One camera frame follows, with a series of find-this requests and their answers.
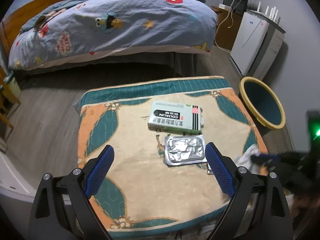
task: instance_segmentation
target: coltalin box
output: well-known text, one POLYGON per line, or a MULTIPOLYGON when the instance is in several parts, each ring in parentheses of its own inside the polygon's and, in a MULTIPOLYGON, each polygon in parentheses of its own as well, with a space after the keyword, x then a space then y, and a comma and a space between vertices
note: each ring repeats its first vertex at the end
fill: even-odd
POLYGON ((199 106, 153 101, 148 126, 171 131, 199 134, 201 130, 199 106))

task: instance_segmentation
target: cookie monster print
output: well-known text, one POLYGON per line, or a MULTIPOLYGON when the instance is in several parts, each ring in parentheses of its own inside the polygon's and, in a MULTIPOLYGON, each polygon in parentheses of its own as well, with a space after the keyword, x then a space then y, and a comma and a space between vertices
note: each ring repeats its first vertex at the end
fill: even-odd
POLYGON ((115 12, 107 12, 101 17, 95 19, 96 27, 98 27, 103 33, 111 33, 114 29, 120 29, 123 27, 123 22, 119 19, 115 12))

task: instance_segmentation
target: wooden chair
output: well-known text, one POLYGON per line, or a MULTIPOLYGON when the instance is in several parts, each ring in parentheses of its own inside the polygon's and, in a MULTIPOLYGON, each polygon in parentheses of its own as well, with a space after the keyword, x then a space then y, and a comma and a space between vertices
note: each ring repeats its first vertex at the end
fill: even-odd
MULTIPOLYGON (((13 102, 13 103, 17 103, 17 104, 21 104, 20 100, 18 98, 16 98, 16 96, 11 92, 9 86, 4 82, 4 78, 6 77, 6 74, 3 70, 3 68, 0 66, 0 91, 5 91, 6 92, 6 95, 7 95, 7 99, 10 101, 10 102, 13 102)), ((9 110, 6 109, 3 105, 3 101, 4 101, 4 95, 3 93, 0 94, 0 108, 2 108, 4 110, 4 112, 6 114, 8 114, 9 110)), ((4 121, 11 129, 13 129, 13 125, 7 120, 7 118, 0 113, 0 120, 4 121)))

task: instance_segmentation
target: wooden headboard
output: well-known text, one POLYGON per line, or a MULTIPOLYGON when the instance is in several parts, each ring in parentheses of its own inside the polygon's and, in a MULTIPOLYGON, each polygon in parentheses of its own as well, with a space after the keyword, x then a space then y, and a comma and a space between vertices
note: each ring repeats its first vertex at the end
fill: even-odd
POLYGON ((4 51, 9 55, 11 46, 22 25, 48 6, 64 0, 34 0, 22 6, 0 22, 0 38, 4 51))

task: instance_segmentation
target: blue blanket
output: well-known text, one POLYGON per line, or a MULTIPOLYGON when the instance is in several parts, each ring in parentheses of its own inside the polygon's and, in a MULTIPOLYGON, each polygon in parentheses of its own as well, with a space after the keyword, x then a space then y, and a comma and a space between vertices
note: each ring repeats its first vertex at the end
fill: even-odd
POLYGON ((69 0, 40 30, 30 19, 12 45, 9 69, 31 70, 140 52, 210 55, 217 15, 204 0, 69 0))

